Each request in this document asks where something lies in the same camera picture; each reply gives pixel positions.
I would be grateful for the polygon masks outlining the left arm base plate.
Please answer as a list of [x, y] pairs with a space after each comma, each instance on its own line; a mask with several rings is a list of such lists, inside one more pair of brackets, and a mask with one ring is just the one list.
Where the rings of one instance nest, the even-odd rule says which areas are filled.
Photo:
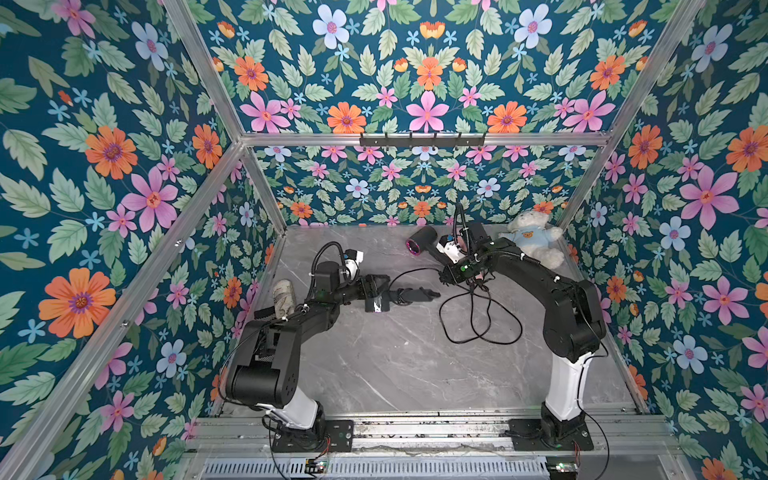
[[270, 444], [276, 453], [348, 453], [354, 427], [352, 420], [322, 420], [309, 430], [277, 427]]

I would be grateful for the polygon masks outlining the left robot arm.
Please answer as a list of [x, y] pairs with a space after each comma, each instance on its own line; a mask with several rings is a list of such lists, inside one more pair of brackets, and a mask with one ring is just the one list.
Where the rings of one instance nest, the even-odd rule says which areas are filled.
[[336, 274], [323, 276], [295, 311], [247, 324], [227, 370], [223, 396], [229, 403], [262, 410], [283, 427], [318, 428], [320, 404], [299, 387], [301, 347], [330, 330], [341, 307], [354, 301], [376, 303], [389, 290], [390, 277], [368, 274], [341, 284]]

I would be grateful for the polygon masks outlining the dark grey hair dryer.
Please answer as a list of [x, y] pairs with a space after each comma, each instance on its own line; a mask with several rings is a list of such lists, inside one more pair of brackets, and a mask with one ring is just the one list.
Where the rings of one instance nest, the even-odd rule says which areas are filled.
[[450, 260], [442, 256], [436, 249], [437, 241], [441, 238], [438, 232], [431, 226], [424, 226], [411, 235], [405, 242], [407, 250], [414, 256], [422, 254], [430, 255], [443, 266], [453, 266]]
[[388, 312], [392, 305], [408, 306], [413, 303], [432, 302], [441, 297], [437, 291], [413, 288], [384, 290], [365, 300], [364, 309], [368, 313]]

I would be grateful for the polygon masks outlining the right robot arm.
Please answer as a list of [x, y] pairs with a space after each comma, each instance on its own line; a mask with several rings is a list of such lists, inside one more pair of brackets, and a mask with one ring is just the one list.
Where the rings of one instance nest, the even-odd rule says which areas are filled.
[[557, 426], [582, 420], [588, 371], [606, 335], [596, 287], [559, 275], [506, 238], [484, 237], [465, 249], [438, 241], [428, 251], [444, 266], [442, 278], [450, 284], [498, 273], [543, 306], [542, 336], [553, 361], [542, 418]]

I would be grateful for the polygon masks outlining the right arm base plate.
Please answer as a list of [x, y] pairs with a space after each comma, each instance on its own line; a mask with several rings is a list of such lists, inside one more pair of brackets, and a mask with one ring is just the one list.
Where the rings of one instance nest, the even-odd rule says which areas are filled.
[[567, 422], [552, 419], [511, 419], [504, 435], [516, 451], [593, 451], [594, 442], [583, 418]]

